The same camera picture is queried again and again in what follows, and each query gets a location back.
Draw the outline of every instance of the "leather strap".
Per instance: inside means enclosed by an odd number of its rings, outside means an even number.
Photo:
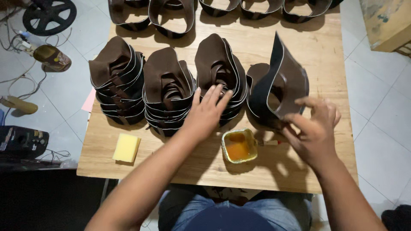
[[[227,90],[233,91],[233,96],[220,118],[220,125],[223,126],[238,114],[246,99],[244,68],[232,54],[227,40],[217,34],[211,34],[200,42],[194,61],[197,68],[197,86],[201,88],[201,99],[212,85],[219,83],[224,86],[221,97]]]
[[[289,0],[283,2],[282,14],[284,19],[291,23],[304,23],[317,16],[324,14],[331,6],[332,2],[342,2],[342,0],[309,0],[309,3],[314,5],[312,12],[308,16],[301,16],[298,14],[292,14],[287,12],[285,5],[289,3]]]
[[[158,22],[158,15],[160,14],[161,9],[169,2],[168,0],[150,0],[148,5],[148,17],[150,18],[151,23],[156,27],[156,29],[168,37],[169,39],[178,39],[186,35],[194,25],[194,0],[179,0],[182,5],[182,9],[185,13],[185,18],[187,22],[187,27],[184,32],[175,32],[169,30]]]
[[[153,52],[144,65],[145,118],[162,136],[172,136],[191,108],[195,80],[171,47]]]
[[[143,54],[119,36],[89,61],[90,79],[101,110],[118,124],[133,125],[144,118],[143,64]]]
[[[266,12],[254,12],[254,11],[245,9],[242,6],[242,3],[244,2],[244,0],[241,0],[241,2],[240,2],[241,12],[248,19],[252,19],[252,20],[262,19],[262,18],[267,17],[271,13],[279,10],[282,7],[283,1],[284,0],[268,0],[269,6],[268,6],[268,9],[267,9]]]
[[[227,13],[231,12],[232,10],[234,10],[238,4],[240,3],[241,0],[230,0],[230,4],[227,6],[227,9],[217,9],[214,8],[206,3],[204,3],[204,0],[199,0],[201,7],[203,8],[203,10],[213,16],[213,17],[221,17],[226,15]]]
[[[308,16],[300,16],[298,14],[292,14],[286,11],[285,5],[294,0],[268,0],[269,7],[266,12],[253,12],[248,9],[245,9],[242,6],[243,1],[244,0],[230,0],[230,4],[227,7],[227,9],[216,9],[204,3],[204,0],[199,0],[203,10],[213,17],[224,16],[227,13],[233,11],[237,7],[237,5],[240,4],[241,12],[246,18],[251,20],[258,20],[267,17],[268,15],[279,10],[282,7],[282,13],[284,15],[284,18],[291,23],[307,22],[319,15],[324,14],[328,9],[336,7],[343,0],[308,0],[310,4],[314,5],[312,13]]]
[[[140,31],[147,28],[150,19],[147,17],[140,22],[126,23],[124,20],[124,4],[141,8],[148,5],[149,0],[109,0],[109,12],[111,21],[126,30]]]
[[[291,56],[277,32],[270,65],[252,65],[247,72],[247,86],[250,92],[247,105],[252,116],[258,123],[274,129],[280,129],[286,114],[302,113],[304,107],[294,101],[309,94],[307,73]],[[275,108],[269,105],[270,95],[278,100]]]

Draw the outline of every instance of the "floor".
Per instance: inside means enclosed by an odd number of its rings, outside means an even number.
[[[6,125],[50,132],[49,149],[68,150],[70,158],[78,160],[89,114],[80,108],[92,89],[87,60],[104,47],[110,18],[107,0],[73,2],[78,12],[72,35],[59,47],[72,59],[72,67],[63,73],[48,73],[41,90],[28,99],[39,110],[21,117],[11,113]],[[22,12],[10,20],[15,29],[24,30],[21,17]],[[399,204],[411,204],[411,61],[398,53],[370,50],[358,0],[341,4],[341,24],[360,189],[381,215]],[[67,29],[59,34],[59,44],[69,33]],[[0,39],[4,41],[5,36],[1,26]],[[48,43],[55,44],[56,37]],[[17,77],[32,63],[33,58],[25,53],[0,49],[1,80]],[[37,83],[44,77],[39,63],[28,73]],[[2,95],[7,87],[0,84]],[[32,83],[24,79],[13,85],[11,94],[22,95],[31,89]],[[322,195],[314,198],[313,207],[315,220],[328,220]],[[152,213],[142,230],[157,230],[157,220]]]

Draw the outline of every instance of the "finger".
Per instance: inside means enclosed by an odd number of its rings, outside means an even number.
[[[284,116],[284,120],[289,123],[294,124],[298,127],[301,131],[305,133],[309,133],[309,131],[313,128],[312,121],[307,118],[304,118],[302,115],[298,113],[288,113]]]
[[[223,98],[217,104],[217,110],[220,114],[226,109],[227,103],[230,101],[231,97],[233,96],[233,91],[228,90]]]
[[[328,107],[328,119],[331,125],[334,125],[334,120],[337,114],[337,106],[332,103],[329,99],[325,100],[327,107]]]
[[[316,98],[312,98],[309,96],[299,98],[294,101],[296,105],[307,106],[309,108],[314,108],[322,102],[323,102],[322,99],[316,99]]]
[[[333,125],[333,127],[335,127],[335,126],[338,124],[338,122],[339,122],[340,119],[341,119],[341,113],[340,113],[339,110],[337,109],[337,111],[335,112],[335,119],[334,119],[334,125]]]
[[[191,108],[196,108],[200,104],[200,95],[201,95],[201,88],[198,87],[196,92],[194,93],[193,103]]]
[[[300,140],[297,137],[297,133],[295,132],[295,130],[289,124],[285,125],[282,128],[281,132],[288,139],[289,143],[293,147],[299,145]]]
[[[211,95],[212,95],[212,93],[214,92],[214,89],[215,89],[215,85],[212,85],[209,89],[208,89],[208,91],[205,93],[205,96],[204,96],[204,98],[203,98],[203,100],[201,101],[201,103],[208,103],[208,101],[210,100],[210,97],[211,97]]]
[[[217,87],[214,89],[214,92],[212,93],[212,95],[210,97],[210,100],[208,101],[208,103],[210,105],[212,105],[212,106],[216,105],[216,103],[218,101],[218,98],[220,98],[220,93],[221,93],[222,89],[223,89],[222,84],[217,85]]]

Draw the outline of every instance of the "wooden tabletop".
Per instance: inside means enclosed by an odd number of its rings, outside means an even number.
[[[207,15],[199,4],[196,7],[196,22],[192,30],[181,39],[168,39],[150,25],[145,31],[130,32],[112,24],[109,39],[119,35],[140,51],[146,58],[158,49],[173,47],[179,60],[185,60],[193,76],[197,71],[194,57],[199,43],[212,33],[219,34],[229,42],[235,54],[247,71],[252,64],[270,62],[275,31],[292,56],[305,68],[309,78],[310,96],[329,98],[342,114],[335,128],[335,143],[338,156],[344,162],[353,178],[358,181],[356,159],[351,130],[350,110],[342,52],[339,7],[329,10],[302,24],[292,24],[274,13],[261,20],[247,20],[237,7],[233,12],[220,18]],[[264,12],[267,1],[256,2],[251,10]],[[140,21],[147,15],[147,8],[134,10],[127,22]],[[308,15],[307,5],[296,6],[292,12]],[[186,24],[181,11],[167,11],[160,22],[172,30],[184,31]],[[304,111],[309,117],[310,110]],[[258,157],[243,164],[227,162],[221,151],[221,136],[230,129],[247,127],[255,133],[261,146]],[[77,175],[123,178],[146,157],[158,149],[166,138],[160,137],[153,129],[148,129],[145,120],[134,126],[118,125],[100,111],[94,102]],[[127,133],[141,138],[134,164],[116,163],[112,159],[119,133]],[[274,145],[271,140],[283,141]],[[172,182],[249,189],[269,189],[291,192],[320,193],[321,188],[313,171],[305,165],[295,151],[280,134],[261,130],[250,122],[245,108],[227,125],[219,128],[205,142],[200,144],[185,161]]]

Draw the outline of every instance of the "stack of shoe uppers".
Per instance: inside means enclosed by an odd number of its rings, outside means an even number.
[[[190,111],[196,83],[171,47],[153,52],[144,65],[145,119],[162,136],[181,128]]]
[[[143,54],[119,36],[89,61],[91,84],[101,110],[118,124],[133,125],[144,118],[143,64]]]
[[[226,39],[211,34],[200,42],[196,53],[197,86],[201,88],[201,99],[212,85],[223,85],[222,97],[228,90],[233,96],[220,118],[220,126],[238,115],[247,98],[245,71],[238,58],[233,55]]]

